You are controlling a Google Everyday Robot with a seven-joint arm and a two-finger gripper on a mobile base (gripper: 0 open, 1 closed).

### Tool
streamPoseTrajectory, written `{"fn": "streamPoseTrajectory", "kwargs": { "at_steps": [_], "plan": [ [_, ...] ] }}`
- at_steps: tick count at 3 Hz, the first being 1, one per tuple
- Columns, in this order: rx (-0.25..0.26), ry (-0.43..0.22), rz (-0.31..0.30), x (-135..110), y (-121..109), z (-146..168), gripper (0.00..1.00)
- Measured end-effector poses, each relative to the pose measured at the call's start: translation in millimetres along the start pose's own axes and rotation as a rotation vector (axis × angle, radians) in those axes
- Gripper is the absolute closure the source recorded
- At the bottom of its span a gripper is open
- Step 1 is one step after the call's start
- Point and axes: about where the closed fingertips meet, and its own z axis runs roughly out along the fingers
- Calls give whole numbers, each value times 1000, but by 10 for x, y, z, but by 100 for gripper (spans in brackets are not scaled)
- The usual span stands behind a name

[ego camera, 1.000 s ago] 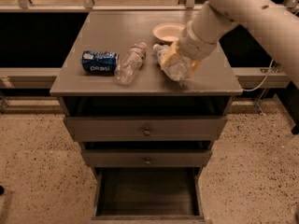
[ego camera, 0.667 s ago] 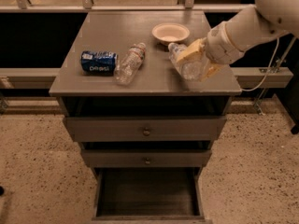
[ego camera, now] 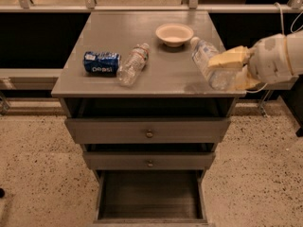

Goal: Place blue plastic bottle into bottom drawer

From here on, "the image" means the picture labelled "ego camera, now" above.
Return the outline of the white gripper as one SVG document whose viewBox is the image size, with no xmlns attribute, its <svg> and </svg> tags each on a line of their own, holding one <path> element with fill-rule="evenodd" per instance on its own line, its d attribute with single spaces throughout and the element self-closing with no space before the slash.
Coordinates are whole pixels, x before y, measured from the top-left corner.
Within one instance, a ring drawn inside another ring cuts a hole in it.
<svg viewBox="0 0 303 227">
<path fill-rule="evenodd" d="M 254 88 L 260 82 L 275 84 L 298 75 L 298 33 L 277 34 L 259 40 L 250 56 L 246 46 L 237 46 L 212 57 L 209 68 L 241 69 L 236 75 L 237 90 Z"/>
</svg>

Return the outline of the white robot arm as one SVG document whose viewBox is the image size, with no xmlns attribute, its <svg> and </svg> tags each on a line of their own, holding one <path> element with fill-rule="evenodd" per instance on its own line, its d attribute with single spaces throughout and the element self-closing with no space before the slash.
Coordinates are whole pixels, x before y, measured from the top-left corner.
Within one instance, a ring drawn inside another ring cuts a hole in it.
<svg viewBox="0 0 303 227">
<path fill-rule="evenodd" d="M 303 74 L 303 31 L 260 39 L 252 47 L 237 46 L 212 57 L 209 85 L 216 90 L 246 90 Z"/>
</svg>

